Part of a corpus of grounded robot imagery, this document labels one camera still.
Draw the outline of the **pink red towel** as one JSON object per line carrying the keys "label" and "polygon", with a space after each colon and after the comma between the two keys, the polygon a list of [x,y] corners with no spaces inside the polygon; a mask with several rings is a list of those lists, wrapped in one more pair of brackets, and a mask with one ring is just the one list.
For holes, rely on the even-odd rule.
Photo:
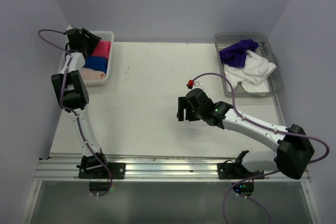
{"label": "pink red towel", "polygon": [[110,41],[100,41],[93,53],[91,54],[93,57],[99,57],[104,59],[109,59],[111,50],[111,42]]}

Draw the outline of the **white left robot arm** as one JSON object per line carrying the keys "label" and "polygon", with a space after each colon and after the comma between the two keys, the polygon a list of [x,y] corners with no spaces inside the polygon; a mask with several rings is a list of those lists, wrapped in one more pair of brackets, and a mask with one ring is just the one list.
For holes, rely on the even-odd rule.
{"label": "white left robot arm", "polygon": [[82,159],[78,168],[81,174],[104,178],[109,165],[93,132],[88,113],[89,94],[80,74],[86,58],[101,38],[84,28],[67,29],[64,34],[68,39],[68,46],[64,48],[65,63],[51,76],[52,86],[60,107],[69,113],[79,135]]}

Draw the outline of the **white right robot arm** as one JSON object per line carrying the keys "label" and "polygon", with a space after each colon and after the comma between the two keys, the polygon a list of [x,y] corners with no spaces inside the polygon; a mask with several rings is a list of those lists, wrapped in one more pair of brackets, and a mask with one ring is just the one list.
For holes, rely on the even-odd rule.
{"label": "white right robot arm", "polygon": [[202,120],[209,126],[240,133],[268,148],[245,150],[234,161],[218,164],[220,179],[264,177],[267,170],[278,170],[291,179],[300,179],[314,155],[302,127],[294,124],[287,128],[250,118],[229,103],[214,103],[199,88],[178,98],[176,117],[179,121]]}

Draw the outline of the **white plastic basket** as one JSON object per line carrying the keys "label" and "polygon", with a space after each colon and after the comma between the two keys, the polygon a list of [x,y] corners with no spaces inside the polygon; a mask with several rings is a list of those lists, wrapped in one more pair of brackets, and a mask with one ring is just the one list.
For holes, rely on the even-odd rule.
{"label": "white plastic basket", "polygon": [[67,28],[64,61],[57,74],[51,76],[56,89],[66,85],[83,83],[86,87],[105,86],[110,74],[114,33],[88,31],[85,28]]}

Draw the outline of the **blue rolled towel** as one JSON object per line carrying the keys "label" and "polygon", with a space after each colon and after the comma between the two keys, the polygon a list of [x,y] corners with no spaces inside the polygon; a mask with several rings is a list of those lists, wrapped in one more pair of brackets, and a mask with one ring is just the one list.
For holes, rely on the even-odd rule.
{"label": "blue rolled towel", "polygon": [[88,56],[86,58],[86,62],[83,67],[107,73],[107,66],[108,66],[107,59]]}

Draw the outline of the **light pink rolled towel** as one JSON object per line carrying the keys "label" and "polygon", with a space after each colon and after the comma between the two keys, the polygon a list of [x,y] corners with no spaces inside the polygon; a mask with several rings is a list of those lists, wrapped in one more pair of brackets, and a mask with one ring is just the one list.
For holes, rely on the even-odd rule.
{"label": "light pink rolled towel", "polygon": [[85,81],[96,81],[106,77],[106,74],[102,71],[93,70],[90,68],[82,68],[80,74]]}

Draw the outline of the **white towel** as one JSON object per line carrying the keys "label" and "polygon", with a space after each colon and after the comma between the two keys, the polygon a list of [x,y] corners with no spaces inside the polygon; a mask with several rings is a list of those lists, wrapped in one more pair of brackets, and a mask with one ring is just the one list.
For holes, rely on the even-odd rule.
{"label": "white towel", "polygon": [[224,73],[234,89],[241,84],[247,93],[267,93],[270,91],[267,78],[276,68],[265,57],[247,50],[245,67],[234,68],[224,64]]}

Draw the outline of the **purple towel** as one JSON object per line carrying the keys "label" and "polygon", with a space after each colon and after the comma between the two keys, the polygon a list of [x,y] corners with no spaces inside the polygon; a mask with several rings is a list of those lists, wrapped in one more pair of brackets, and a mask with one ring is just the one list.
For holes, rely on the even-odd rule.
{"label": "purple towel", "polygon": [[219,51],[221,63],[234,68],[244,68],[247,50],[255,52],[259,44],[252,39],[241,40]]}

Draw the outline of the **clear plastic bin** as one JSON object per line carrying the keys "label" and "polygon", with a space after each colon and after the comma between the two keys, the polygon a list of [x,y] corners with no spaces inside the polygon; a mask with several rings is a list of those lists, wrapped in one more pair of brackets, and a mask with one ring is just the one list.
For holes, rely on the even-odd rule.
{"label": "clear plastic bin", "polygon": [[[258,47],[241,53],[245,59],[242,68],[225,64],[220,52],[240,42],[258,44]],[[265,98],[283,92],[284,84],[266,35],[258,32],[217,33],[214,43],[219,73],[229,80],[229,83],[222,81],[227,97],[234,94],[237,98]]]}

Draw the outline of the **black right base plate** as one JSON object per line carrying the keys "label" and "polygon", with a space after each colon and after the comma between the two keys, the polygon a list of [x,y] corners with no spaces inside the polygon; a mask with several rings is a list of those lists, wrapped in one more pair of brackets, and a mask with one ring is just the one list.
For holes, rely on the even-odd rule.
{"label": "black right base plate", "polygon": [[223,179],[244,179],[248,177],[258,176],[261,179],[265,178],[264,172],[249,172],[240,163],[232,162],[231,160],[217,164],[218,178]]}

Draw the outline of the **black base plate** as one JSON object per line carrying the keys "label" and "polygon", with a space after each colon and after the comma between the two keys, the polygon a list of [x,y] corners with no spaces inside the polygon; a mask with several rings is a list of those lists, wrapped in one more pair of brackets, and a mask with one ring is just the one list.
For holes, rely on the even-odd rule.
{"label": "black base plate", "polygon": [[240,163],[232,162],[231,160],[217,164],[218,178],[223,179],[244,179],[248,177],[258,176],[261,179],[265,178],[264,172],[249,172]]}
{"label": "black base plate", "polygon": [[[105,168],[98,167],[91,170],[84,170],[80,165],[76,166],[79,169],[78,177],[80,179],[108,179],[110,178]],[[108,169],[112,175],[112,179],[124,179],[126,172],[125,163],[108,163]]]}

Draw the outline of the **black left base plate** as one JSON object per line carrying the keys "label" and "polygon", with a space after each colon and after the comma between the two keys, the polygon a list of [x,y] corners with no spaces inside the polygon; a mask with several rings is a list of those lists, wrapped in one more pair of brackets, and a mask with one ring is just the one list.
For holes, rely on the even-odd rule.
{"label": "black left base plate", "polygon": [[[91,170],[84,170],[80,165],[76,166],[79,169],[78,177],[80,179],[108,179],[110,178],[105,168],[98,167]],[[124,179],[126,172],[125,163],[108,163],[108,169],[112,175],[112,179]]]}

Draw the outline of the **aluminium mounting rail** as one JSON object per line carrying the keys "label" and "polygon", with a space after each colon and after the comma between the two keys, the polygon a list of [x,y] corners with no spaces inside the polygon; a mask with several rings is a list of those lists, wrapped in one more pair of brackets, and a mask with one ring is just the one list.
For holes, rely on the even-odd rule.
{"label": "aluminium mounting rail", "polygon": [[[79,155],[55,154],[38,162],[34,180],[80,181]],[[219,179],[217,165],[231,164],[232,158],[118,156],[108,155],[107,161],[124,163],[123,182],[224,182]]]}

